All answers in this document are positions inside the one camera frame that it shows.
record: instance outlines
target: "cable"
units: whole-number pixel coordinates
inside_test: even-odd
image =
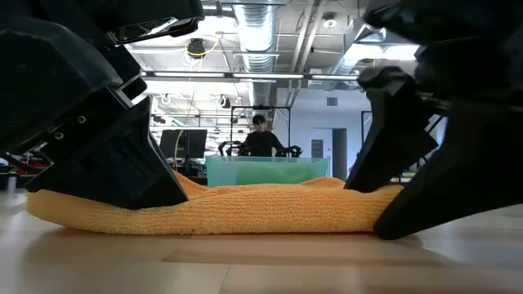
[[[196,88],[193,88],[193,96],[190,98],[189,108],[187,109],[187,115],[186,115],[186,118],[184,118],[184,121],[183,121],[183,125],[184,126],[187,123],[187,118],[189,118],[189,116],[190,116],[190,109],[193,107],[193,100],[194,100],[194,94],[195,93],[196,93]],[[183,134],[183,130],[180,130],[180,133],[178,134],[178,137],[177,137],[177,142],[174,145],[174,148],[175,148],[174,149],[174,169],[175,170],[178,168],[178,166],[177,166],[178,143],[180,142],[181,134]]]

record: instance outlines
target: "person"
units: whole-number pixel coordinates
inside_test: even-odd
[[[271,157],[273,147],[276,151],[284,148],[275,134],[266,131],[263,115],[256,114],[253,117],[253,125],[255,131],[248,134],[245,140],[245,144],[251,150],[251,156]]]

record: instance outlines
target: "black robotic arm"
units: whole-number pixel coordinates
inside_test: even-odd
[[[176,19],[164,31],[151,22]],[[26,185],[120,207],[174,205],[186,195],[149,132],[141,68],[124,46],[191,33],[199,1],[2,0],[0,154],[38,148],[54,162]]]
[[[523,202],[523,3],[375,1],[365,20],[422,44],[413,77],[366,69],[373,123],[347,180],[372,191],[433,150],[433,114],[445,140],[374,226],[395,239],[461,217]]]

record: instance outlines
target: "wooden floor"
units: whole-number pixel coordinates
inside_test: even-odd
[[[523,207],[367,234],[112,236],[0,211],[0,293],[523,293]]]

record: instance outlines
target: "microfiber towel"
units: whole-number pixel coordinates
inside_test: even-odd
[[[189,201],[131,211],[41,190],[28,194],[27,211],[42,220],[107,234],[246,234],[371,232],[401,186],[363,194],[343,181],[207,188],[180,174]]]

